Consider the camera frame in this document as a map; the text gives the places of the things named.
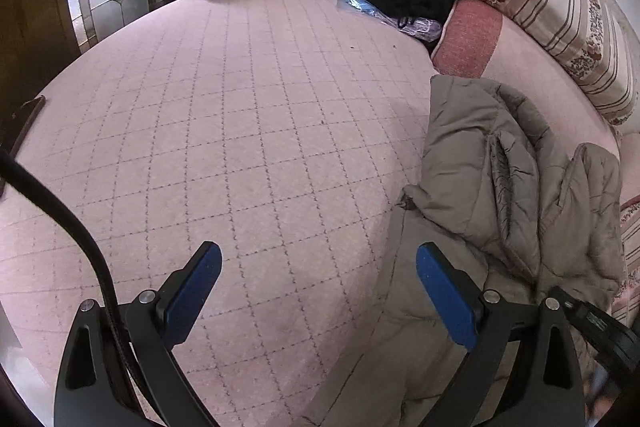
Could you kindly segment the pink quilted bed cover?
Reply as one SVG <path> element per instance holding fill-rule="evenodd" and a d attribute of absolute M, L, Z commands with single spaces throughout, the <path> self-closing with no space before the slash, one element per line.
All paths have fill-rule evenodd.
<path fill-rule="evenodd" d="M 63 70 L 18 160 L 68 210 L 16 188 L 1 205 L 1 301 L 55 424 L 165 425 L 125 314 L 213 242 L 221 273 L 172 354 L 215 426 L 301 426 L 420 181 L 431 81 L 450 76 L 432 53 L 338 0 L 179 0 Z M 582 409 L 590 349 L 548 295 L 500 294 L 525 321 L 475 424 L 517 369 Z"/>

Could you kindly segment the striped floral cushion at right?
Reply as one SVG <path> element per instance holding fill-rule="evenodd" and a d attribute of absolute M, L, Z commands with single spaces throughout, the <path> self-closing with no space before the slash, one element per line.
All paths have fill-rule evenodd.
<path fill-rule="evenodd" d="M 639 314 L 639 196 L 629 199 L 620 210 L 620 231 L 622 231 L 624 276 L 613 300 L 611 314 L 620 323 L 631 327 Z"/>

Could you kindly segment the olive green puffer jacket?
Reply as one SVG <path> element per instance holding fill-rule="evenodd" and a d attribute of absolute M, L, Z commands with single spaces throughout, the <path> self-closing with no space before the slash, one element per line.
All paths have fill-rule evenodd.
<path fill-rule="evenodd" d="M 489 79 L 431 81 L 421 178 L 392 211 L 372 308 L 298 418 L 302 426 L 415 426 L 460 366 L 416 274 L 435 244 L 510 303 L 553 287 L 606 309 L 623 278 L 620 162 L 567 152 L 535 104 Z"/>

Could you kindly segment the pink bolster with red ends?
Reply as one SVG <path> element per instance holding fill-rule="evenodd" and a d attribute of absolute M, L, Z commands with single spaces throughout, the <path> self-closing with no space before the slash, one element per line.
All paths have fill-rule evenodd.
<path fill-rule="evenodd" d="M 478 0 L 457 0 L 432 53 L 442 75 L 486 78 L 532 101 L 567 153 L 593 143 L 620 155 L 614 132 L 577 83 L 512 20 Z"/>

